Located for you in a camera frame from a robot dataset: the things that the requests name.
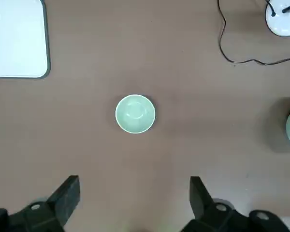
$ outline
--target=white board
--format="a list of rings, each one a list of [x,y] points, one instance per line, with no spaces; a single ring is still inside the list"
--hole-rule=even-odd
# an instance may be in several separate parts
[[[0,0],[0,78],[48,75],[46,23],[41,0]]]

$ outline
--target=white lamp base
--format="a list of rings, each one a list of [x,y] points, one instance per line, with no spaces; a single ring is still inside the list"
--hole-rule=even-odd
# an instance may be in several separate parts
[[[267,5],[265,19],[269,29],[278,36],[290,36],[290,12],[282,13],[282,10],[290,6],[290,0],[270,0],[276,15],[272,17],[272,10]]]

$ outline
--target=tabletop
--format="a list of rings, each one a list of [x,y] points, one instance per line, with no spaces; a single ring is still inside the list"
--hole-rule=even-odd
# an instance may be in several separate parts
[[[0,207],[20,210],[80,175],[72,231],[179,231],[189,177],[243,214],[290,226],[290,62],[233,65],[215,0],[46,0],[51,72],[0,79]],[[235,60],[290,57],[263,1],[221,0]],[[157,111],[149,131],[115,122],[128,94]]]

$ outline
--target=green cup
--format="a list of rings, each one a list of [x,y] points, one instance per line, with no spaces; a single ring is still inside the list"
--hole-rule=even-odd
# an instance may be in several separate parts
[[[124,97],[117,105],[115,118],[124,131],[139,134],[154,124],[156,111],[151,101],[138,94]]]

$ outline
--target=black cable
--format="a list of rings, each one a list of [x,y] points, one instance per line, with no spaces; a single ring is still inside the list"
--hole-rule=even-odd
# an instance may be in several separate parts
[[[270,6],[270,8],[272,10],[272,17],[274,17],[276,15],[274,7],[271,5],[270,0],[265,0],[265,1],[266,1],[266,4]]]
[[[267,4],[270,6],[271,10],[272,10],[272,15],[273,13],[275,13],[274,9],[273,9],[273,6],[269,3],[268,0],[265,0],[267,2]],[[286,61],[289,61],[290,58],[286,58],[286,59],[281,59],[281,60],[278,60],[278,61],[275,61],[275,62],[271,62],[271,63],[264,63],[262,61],[259,61],[257,59],[248,59],[248,60],[245,60],[245,61],[235,61],[235,60],[231,60],[230,58],[227,57],[227,55],[224,53],[224,51],[222,50],[222,47],[221,47],[221,39],[222,39],[222,36],[224,34],[224,31],[226,29],[226,25],[227,25],[227,21],[226,21],[226,18],[224,17],[222,11],[221,11],[221,8],[220,8],[220,0],[217,0],[217,6],[218,6],[218,11],[223,19],[223,27],[222,27],[222,31],[221,31],[221,34],[220,34],[220,37],[219,37],[219,49],[222,53],[222,55],[224,56],[224,58],[230,62],[230,63],[233,63],[233,64],[245,64],[245,63],[248,63],[248,62],[256,62],[257,64],[259,65],[275,65],[275,64],[280,64],[280,63],[283,63],[283,62],[286,62]]]

